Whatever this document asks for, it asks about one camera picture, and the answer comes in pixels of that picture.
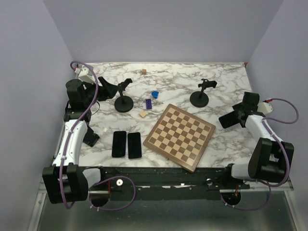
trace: chessboard square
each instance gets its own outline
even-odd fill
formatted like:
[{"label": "chessboard square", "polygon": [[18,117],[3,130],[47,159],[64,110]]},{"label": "chessboard square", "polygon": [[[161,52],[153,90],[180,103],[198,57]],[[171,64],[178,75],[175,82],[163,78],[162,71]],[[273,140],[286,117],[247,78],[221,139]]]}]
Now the chessboard square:
[{"label": "chessboard square", "polygon": [[172,115],[171,119],[175,121],[177,119],[176,115]]},{"label": "chessboard square", "polygon": [[172,125],[171,130],[176,131],[178,128],[174,125]]},{"label": "chessboard square", "polygon": [[157,133],[154,132],[153,135],[152,135],[152,137],[155,138],[155,139],[157,139],[157,138],[159,137],[159,135],[158,135]]},{"label": "chessboard square", "polygon": [[168,143],[168,146],[169,146],[169,147],[173,148],[173,146],[174,146],[174,145],[175,145],[175,143],[174,143],[174,142],[169,141],[169,143]]},{"label": "chessboard square", "polygon": [[157,139],[162,142],[165,138],[162,136],[159,136]]},{"label": "chessboard square", "polygon": [[165,131],[162,131],[162,132],[160,133],[160,135],[163,136],[163,137],[166,137],[167,133],[166,133]]},{"label": "chessboard square", "polygon": [[188,151],[188,150],[185,150],[185,151],[184,151],[184,155],[185,155],[185,156],[189,156],[191,153],[192,153],[192,152],[190,152],[190,151]]},{"label": "chessboard square", "polygon": [[170,134],[171,136],[173,136],[174,133],[175,133],[175,131],[172,131],[172,130],[169,130],[169,131],[168,131],[168,134]]},{"label": "chessboard square", "polygon": [[169,112],[170,112],[171,114],[174,114],[175,109],[174,109],[174,108],[169,108]]},{"label": "chessboard square", "polygon": [[200,144],[200,145],[203,145],[203,144],[204,144],[204,141],[201,140],[201,139],[198,139],[197,143]]},{"label": "chessboard square", "polygon": [[181,135],[184,136],[184,137],[186,137],[187,134],[188,134],[188,132],[186,132],[186,131],[182,131],[182,133],[181,133]]},{"label": "chessboard square", "polygon": [[175,120],[174,119],[170,119],[169,121],[168,121],[168,123],[170,123],[170,124],[174,124],[174,122],[175,122]]},{"label": "chessboard square", "polygon": [[195,132],[193,136],[199,138],[201,136],[201,134],[199,132]]},{"label": "chessboard square", "polygon": [[188,122],[193,124],[195,122],[195,120],[193,118],[189,118]]},{"label": "chessboard square", "polygon": [[184,127],[185,127],[185,126],[184,126],[183,124],[180,124],[180,125],[179,125],[179,128],[182,129],[182,130],[184,129]]},{"label": "chessboard square", "polygon": [[176,143],[177,145],[181,146],[181,144],[183,143],[183,141],[177,140],[175,143]]},{"label": "chessboard square", "polygon": [[156,141],[156,139],[154,137],[151,137],[150,140],[149,140],[150,143],[155,143],[155,141]]},{"label": "chessboard square", "polygon": [[205,130],[205,131],[210,131],[211,128],[210,128],[209,126],[205,126],[203,130]]},{"label": "chessboard square", "polygon": [[195,130],[190,129],[188,133],[193,135],[195,132],[196,132]]},{"label": "chessboard square", "polygon": [[199,132],[200,134],[201,134],[202,131],[203,131],[202,128],[197,128],[196,129],[196,132]]},{"label": "chessboard square", "polygon": [[178,153],[177,150],[171,149],[171,151],[170,151],[170,154],[171,154],[171,155],[176,155],[176,153]]},{"label": "chessboard square", "polygon": [[154,145],[157,146],[157,147],[159,147],[161,144],[162,144],[161,141],[158,141],[158,140],[156,140],[155,143],[154,143]]},{"label": "chessboard square", "polygon": [[185,115],[183,119],[185,119],[186,121],[188,121],[190,118],[189,118],[187,115]]},{"label": "chessboard square", "polygon": [[187,156],[185,156],[185,155],[183,155],[183,156],[181,157],[181,160],[182,160],[182,161],[184,161],[184,162],[186,162],[186,161],[187,161],[187,159],[188,159],[188,157],[187,157]]},{"label": "chessboard square", "polygon": [[196,145],[195,145],[194,147],[195,147],[196,149],[200,150],[202,146],[201,146],[200,144],[196,143]]},{"label": "chessboard square", "polygon": [[161,143],[159,147],[164,150],[167,147],[167,145],[165,145],[164,143]]},{"label": "chessboard square", "polygon": [[196,126],[199,126],[200,122],[195,120],[195,122],[193,124],[196,125]]},{"label": "chessboard square", "polygon": [[180,122],[182,121],[182,119],[181,119],[180,117],[178,117],[178,118],[176,119],[176,121],[180,123]]},{"label": "chessboard square", "polygon": [[187,146],[187,151],[191,152],[193,150],[193,146],[188,145]]},{"label": "chessboard square", "polygon": [[170,118],[169,118],[169,117],[167,117],[167,116],[165,116],[165,117],[163,118],[163,121],[168,122],[169,120],[170,120]]},{"label": "chessboard square", "polygon": [[198,138],[195,137],[195,136],[193,136],[193,137],[192,137],[192,141],[193,141],[193,142],[197,142],[197,141],[198,141]]},{"label": "chessboard square", "polygon": [[190,122],[187,122],[186,124],[187,127],[191,128],[192,127],[192,124]]},{"label": "chessboard square", "polygon": [[175,143],[178,139],[173,136],[170,140]]},{"label": "chessboard square", "polygon": [[170,112],[167,112],[166,116],[169,117],[169,118],[171,118],[171,117],[173,116],[173,114],[170,113]]},{"label": "chessboard square", "polygon": [[185,149],[187,148],[187,146],[188,146],[187,143],[184,143],[184,142],[183,142],[183,143],[181,144],[181,147],[183,147],[183,148],[185,148]]},{"label": "chessboard square", "polygon": [[191,129],[194,129],[195,131],[197,130],[197,126],[195,124],[192,125]]},{"label": "chessboard square", "polygon": [[167,144],[169,143],[169,140],[168,140],[168,139],[164,139],[164,140],[163,140],[163,143],[164,143],[165,145],[167,145]]},{"label": "chessboard square", "polygon": [[183,142],[189,144],[190,141],[191,140],[186,137]]},{"label": "chessboard square", "polygon": [[169,128],[169,129],[171,129],[171,128],[172,128],[172,124],[167,123],[166,127]]},{"label": "chessboard square", "polygon": [[159,135],[160,133],[162,133],[162,130],[158,128],[158,129],[156,129],[155,132]]},{"label": "chessboard square", "polygon": [[189,132],[190,128],[189,127],[185,127],[183,130],[186,131],[186,132]]},{"label": "chessboard square", "polygon": [[171,148],[171,147],[169,147],[169,146],[167,146],[167,147],[165,148],[165,152],[166,152],[166,153],[170,153],[170,152],[171,152],[171,150],[172,150],[172,148]]},{"label": "chessboard square", "polygon": [[170,129],[167,128],[167,127],[164,127],[164,129],[163,129],[163,131],[165,131],[165,132],[167,132],[167,133],[168,133],[169,130],[170,130]]},{"label": "chessboard square", "polygon": [[192,147],[194,147],[196,145],[196,142],[190,141],[189,145],[191,145]]},{"label": "chessboard square", "polygon": [[205,130],[203,130],[203,131],[201,132],[201,134],[207,136],[207,135],[208,135],[208,132],[205,131]]},{"label": "chessboard square", "polygon": [[191,158],[191,159],[195,159],[197,157],[197,155],[196,154],[193,154],[193,153],[191,153],[190,155],[189,155],[189,158]]},{"label": "chessboard square", "polygon": [[190,166],[193,166],[193,164],[194,164],[194,160],[193,160],[193,159],[188,158],[188,160],[186,161],[186,163],[187,163],[188,165],[190,165]]},{"label": "chessboard square", "polygon": [[204,141],[206,139],[206,136],[201,134],[199,138]]},{"label": "chessboard square", "polygon": [[162,122],[160,122],[160,124],[162,124],[163,126],[166,126],[167,125],[167,121],[163,120]]},{"label": "chessboard square", "polygon": [[174,135],[173,135],[175,138],[178,138],[180,136],[179,133],[175,132]]},{"label": "chessboard square", "polygon": [[180,135],[178,139],[179,139],[180,141],[184,141],[185,136]]},{"label": "chessboard square", "polygon": [[178,133],[178,134],[181,134],[182,133],[182,129],[180,129],[180,128],[178,128],[177,130],[176,130],[176,132]]},{"label": "chessboard square", "polygon": [[180,123],[178,121],[174,121],[173,125],[179,127]]},{"label": "chessboard square", "polygon": [[191,140],[193,138],[193,135],[192,134],[187,134],[186,136],[189,140]]},{"label": "chessboard square", "polygon": [[173,146],[173,149],[175,149],[175,150],[179,150],[179,148],[180,148],[180,146],[179,145],[177,145],[177,144],[174,144],[174,146]]},{"label": "chessboard square", "polygon": [[184,151],[185,151],[184,148],[182,148],[182,147],[179,148],[179,152],[180,152],[180,153],[184,153]]},{"label": "chessboard square", "polygon": [[183,119],[184,116],[185,116],[185,115],[184,115],[183,113],[180,113],[180,114],[178,115],[178,117],[181,118],[181,119]]},{"label": "chessboard square", "polygon": [[165,126],[163,126],[162,124],[159,124],[159,125],[157,126],[157,128],[163,130],[163,129],[165,128]]},{"label": "chessboard square", "polygon": [[204,129],[204,127],[205,127],[205,124],[203,124],[203,123],[200,123],[200,124],[198,125],[198,127],[199,127],[199,128],[201,128],[201,129]]},{"label": "chessboard square", "polygon": [[198,154],[199,154],[199,150],[196,149],[196,148],[193,148],[193,149],[192,149],[192,153],[198,155]]},{"label": "chessboard square", "polygon": [[175,154],[175,157],[178,158],[178,159],[181,159],[182,156],[183,156],[183,154],[182,154],[182,153],[179,153],[179,152],[177,152],[177,153]]},{"label": "chessboard square", "polygon": [[185,126],[187,124],[187,121],[186,120],[182,120],[181,124],[183,124]]}]

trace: black stand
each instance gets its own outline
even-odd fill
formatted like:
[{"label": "black stand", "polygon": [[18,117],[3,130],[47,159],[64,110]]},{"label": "black stand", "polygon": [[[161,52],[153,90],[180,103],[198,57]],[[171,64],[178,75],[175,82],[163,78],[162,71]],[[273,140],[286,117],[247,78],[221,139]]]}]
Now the black stand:
[{"label": "black stand", "polygon": [[216,81],[208,81],[207,79],[202,79],[202,83],[198,84],[201,87],[201,91],[196,91],[191,94],[190,101],[195,107],[205,107],[208,104],[208,96],[204,93],[206,88],[215,88],[217,85]]},{"label": "black stand", "polygon": [[130,78],[126,79],[124,82],[118,85],[120,97],[115,100],[115,109],[118,112],[129,112],[134,106],[133,100],[130,97],[123,95],[123,91],[129,83],[132,83]]}]

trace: blue object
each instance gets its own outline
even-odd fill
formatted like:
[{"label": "blue object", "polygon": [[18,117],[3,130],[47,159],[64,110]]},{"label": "blue object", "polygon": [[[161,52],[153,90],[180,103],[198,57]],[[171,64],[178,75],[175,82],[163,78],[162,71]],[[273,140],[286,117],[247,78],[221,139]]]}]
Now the blue object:
[{"label": "blue object", "polygon": [[151,100],[145,100],[145,104],[146,104],[146,109],[152,109],[152,103]]},{"label": "blue object", "polygon": [[157,99],[158,91],[152,91],[152,96],[154,97],[154,99]]}]

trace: metal floor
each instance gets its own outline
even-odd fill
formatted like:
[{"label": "metal floor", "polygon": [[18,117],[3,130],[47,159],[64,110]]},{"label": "metal floor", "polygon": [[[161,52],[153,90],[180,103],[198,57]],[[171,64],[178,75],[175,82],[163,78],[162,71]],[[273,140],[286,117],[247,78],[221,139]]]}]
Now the metal floor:
[{"label": "metal floor", "polygon": [[[241,206],[265,202],[265,192],[242,193]],[[110,202],[117,207],[125,202]],[[284,192],[273,192],[270,204],[258,211],[238,211],[221,201],[135,201],[116,212],[97,212],[88,201],[71,210],[46,197],[40,231],[296,231]]]}]

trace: smartphone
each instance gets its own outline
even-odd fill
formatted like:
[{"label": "smartphone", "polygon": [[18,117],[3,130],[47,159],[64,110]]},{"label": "smartphone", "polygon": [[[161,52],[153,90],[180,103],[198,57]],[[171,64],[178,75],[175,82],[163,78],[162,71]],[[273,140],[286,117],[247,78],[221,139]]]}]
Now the smartphone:
[{"label": "smartphone", "polygon": [[114,139],[112,142],[112,154],[114,158],[120,158],[125,156],[126,149],[126,132],[125,131],[115,131]]},{"label": "smartphone", "polygon": [[128,158],[141,158],[141,136],[139,132],[133,132],[128,134]]}]

